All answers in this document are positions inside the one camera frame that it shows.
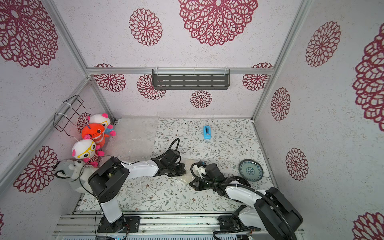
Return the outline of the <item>white plush with blue dots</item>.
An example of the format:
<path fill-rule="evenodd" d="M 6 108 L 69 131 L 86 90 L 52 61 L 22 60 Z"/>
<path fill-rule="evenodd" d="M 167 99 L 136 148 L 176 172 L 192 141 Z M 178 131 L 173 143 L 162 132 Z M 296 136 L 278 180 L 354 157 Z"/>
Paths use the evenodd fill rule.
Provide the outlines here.
<path fill-rule="evenodd" d="M 98 123 L 105 127 L 105 134 L 110 137 L 114 137 L 116 135 L 116 131 L 114 130 L 114 126 L 111 124 L 111 120 L 108 114 L 96 114 L 90 117 L 87 117 L 89 123 Z"/>

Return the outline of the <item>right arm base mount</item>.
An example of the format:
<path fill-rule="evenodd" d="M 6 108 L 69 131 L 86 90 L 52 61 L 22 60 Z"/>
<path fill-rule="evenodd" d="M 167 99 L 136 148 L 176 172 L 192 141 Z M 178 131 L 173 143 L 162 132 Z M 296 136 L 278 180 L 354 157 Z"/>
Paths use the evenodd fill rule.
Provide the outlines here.
<path fill-rule="evenodd" d="M 222 215 L 218 217 L 218 221 L 220 224 L 220 230 L 218 233 L 225 234 L 234 234 L 240 232 L 259 232 L 260 228 L 257 227 L 246 227 L 243 223 L 241 223 L 240 219 L 236 216 Z"/>

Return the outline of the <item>blue tape dispenser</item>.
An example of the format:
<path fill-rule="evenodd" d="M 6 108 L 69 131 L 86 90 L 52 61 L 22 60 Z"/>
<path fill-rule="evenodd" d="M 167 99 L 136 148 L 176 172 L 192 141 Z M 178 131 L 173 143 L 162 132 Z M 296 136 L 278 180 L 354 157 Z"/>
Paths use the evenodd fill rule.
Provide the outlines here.
<path fill-rule="evenodd" d="M 203 128 L 203 136 L 205 140 L 210 140 L 212 138 L 211 127 L 204 126 Z"/>

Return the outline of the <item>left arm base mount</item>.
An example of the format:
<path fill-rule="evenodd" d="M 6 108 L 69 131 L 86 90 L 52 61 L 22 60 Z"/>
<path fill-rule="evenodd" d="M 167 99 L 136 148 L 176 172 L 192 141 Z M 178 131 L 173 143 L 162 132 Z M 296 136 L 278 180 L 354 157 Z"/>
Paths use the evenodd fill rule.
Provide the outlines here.
<path fill-rule="evenodd" d="M 137 233 L 140 226 L 141 217 L 122 215 L 118 220 L 109 223 L 103 216 L 99 223 L 97 233 Z"/>

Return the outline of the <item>blue floral ceramic plate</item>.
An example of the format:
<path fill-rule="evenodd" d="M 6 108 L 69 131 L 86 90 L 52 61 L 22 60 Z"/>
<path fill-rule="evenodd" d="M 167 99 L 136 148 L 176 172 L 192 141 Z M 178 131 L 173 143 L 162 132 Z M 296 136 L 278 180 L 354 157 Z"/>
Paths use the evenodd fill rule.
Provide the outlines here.
<path fill-rule="evenodd" d="M 262 166 L 254 160 L 245 159 L 239 163 L 239 173 L 250 182 L 260 181 L 264 176 Z"/>

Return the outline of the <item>grey slotted wall shelf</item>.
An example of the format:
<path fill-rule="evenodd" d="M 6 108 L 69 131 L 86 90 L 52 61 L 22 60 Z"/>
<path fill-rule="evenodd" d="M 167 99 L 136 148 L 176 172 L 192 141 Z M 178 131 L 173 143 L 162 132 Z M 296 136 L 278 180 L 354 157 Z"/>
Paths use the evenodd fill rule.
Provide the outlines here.
<path fill-rule="evenodd" d="M 230 86 L 229 69 L 219 71 L 164 71 L 152 70 L 152 85 L 156 90 L 227 90 Z"/>

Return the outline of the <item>cream plate with black flowers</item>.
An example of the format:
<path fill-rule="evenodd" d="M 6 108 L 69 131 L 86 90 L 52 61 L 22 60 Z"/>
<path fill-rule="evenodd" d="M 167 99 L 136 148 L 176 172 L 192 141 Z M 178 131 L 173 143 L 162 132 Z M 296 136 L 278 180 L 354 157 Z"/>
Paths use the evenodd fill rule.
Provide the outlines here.
<path fill-rule="evenodd" d="M 193 181 L 195 177 L 191 174 L 191 165 L 198 162 L 199 161 L 197 160 L 185 159 L 183 163 L 185 164 L 186 173 L 183 174 L 182 176 L 176 177 L 176 180 L 186 185 L 188 185 L 191 181 Z"/>

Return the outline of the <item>white plush with striped shirt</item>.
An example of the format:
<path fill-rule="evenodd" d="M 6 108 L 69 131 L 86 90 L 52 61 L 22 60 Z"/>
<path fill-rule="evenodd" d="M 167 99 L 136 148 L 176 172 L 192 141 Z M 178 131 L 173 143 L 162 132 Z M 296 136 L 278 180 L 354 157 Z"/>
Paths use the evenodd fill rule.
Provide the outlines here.
<path fill-rule="evenodd" d="M 72 157 L 77 160 L 83 160 L 86 164 L 97 168 L 99 165 L 99 157 L 103 157 L 105 152 L 101 150 L 101 146 L 97 145 L 91 139 L 83 139 L 75 143 L 72 147 Z"/>

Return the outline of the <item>clear bubble wrap sheet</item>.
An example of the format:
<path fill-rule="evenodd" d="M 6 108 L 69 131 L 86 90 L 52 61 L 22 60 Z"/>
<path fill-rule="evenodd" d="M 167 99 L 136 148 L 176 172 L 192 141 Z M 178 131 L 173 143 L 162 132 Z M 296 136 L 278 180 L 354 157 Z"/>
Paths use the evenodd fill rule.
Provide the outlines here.
<path fill-rule="evenodd" d="M 195 165 L 193 167 L 193 173 L 195 175 L 197 175 L 198 177 L 202 178 L 201 171 L 198 170 L 198 168 L 200 168 L 202 166 L 200 161 L 192 160 L 192 159 L 183 159 L 182 163 L 185 164 L 186 173 L 183 174 L 182 176 L 176 177 L 177 181 L 179 181 L 180 183 L 186 184 L 186 185 L 188 185 L 191 181 L 193 181 L 195 179 L 195 177 L 191 173 L 191 165 L 195 164 L 195 163 L 197 163 L 197 165 Z"/>

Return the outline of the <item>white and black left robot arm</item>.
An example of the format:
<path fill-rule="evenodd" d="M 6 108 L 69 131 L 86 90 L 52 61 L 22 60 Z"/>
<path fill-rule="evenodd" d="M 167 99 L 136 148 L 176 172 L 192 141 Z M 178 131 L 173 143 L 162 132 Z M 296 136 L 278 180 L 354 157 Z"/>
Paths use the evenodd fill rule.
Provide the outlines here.
<path fill-rule="evenodd" d="M 111 157 L 88 178 L 88 184 L 101 206 L 104 219 L 115 224 L 123 217 L 117 195 L 126 180 L 162 175 L 172 178 L 185 173 L 180 152 L 169 150 L 157 158 L 135 163 L 124 163 Z"/>

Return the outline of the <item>red monster plush toy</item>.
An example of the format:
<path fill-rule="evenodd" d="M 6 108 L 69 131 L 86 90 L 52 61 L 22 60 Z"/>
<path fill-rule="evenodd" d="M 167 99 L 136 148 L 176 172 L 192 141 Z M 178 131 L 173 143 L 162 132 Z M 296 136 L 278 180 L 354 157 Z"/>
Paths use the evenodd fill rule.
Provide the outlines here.
<path fill-rule="evenodd" d="M 106 138 L 109 137 L 105 131 L 106 129 L 102 124 L 90 123 L 83 128 L 81 135 L 83 139 L 90 137 L 91 140 L 102 148 L 106 143 Z"/>

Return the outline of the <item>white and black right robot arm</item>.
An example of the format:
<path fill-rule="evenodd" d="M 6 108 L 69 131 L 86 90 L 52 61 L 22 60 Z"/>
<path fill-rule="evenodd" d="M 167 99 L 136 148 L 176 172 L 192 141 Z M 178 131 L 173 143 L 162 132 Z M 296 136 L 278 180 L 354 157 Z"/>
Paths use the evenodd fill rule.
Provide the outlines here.
<path fill-rule="evenodd" d="M 266 230 L 275 240 L 295 240 L 296 230 L 303 218 L 285 196 L 274 187 L 267 191 L 255 190 L 241 177 L 226 178 L 216 164 L 193 163 L 190 167 L 195 179 L 190 186 L 196 191 L 213 190 L 221 197 L 241 203 L 231 216 L 220 216 L 218 234 L 237 234 Z"/>

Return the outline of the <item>grey plush koala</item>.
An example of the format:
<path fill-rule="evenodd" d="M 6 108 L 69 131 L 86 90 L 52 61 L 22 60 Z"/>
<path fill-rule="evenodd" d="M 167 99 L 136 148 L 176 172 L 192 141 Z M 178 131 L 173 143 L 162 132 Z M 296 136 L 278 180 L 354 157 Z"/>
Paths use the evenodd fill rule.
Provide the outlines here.
<path fill-rule="evenodd" d="M 91 192 L 89 177 L 98 169 L 81 160 L 63 160 L 55 164 L 55 177 L 68 182 L 78 193 Z"/>

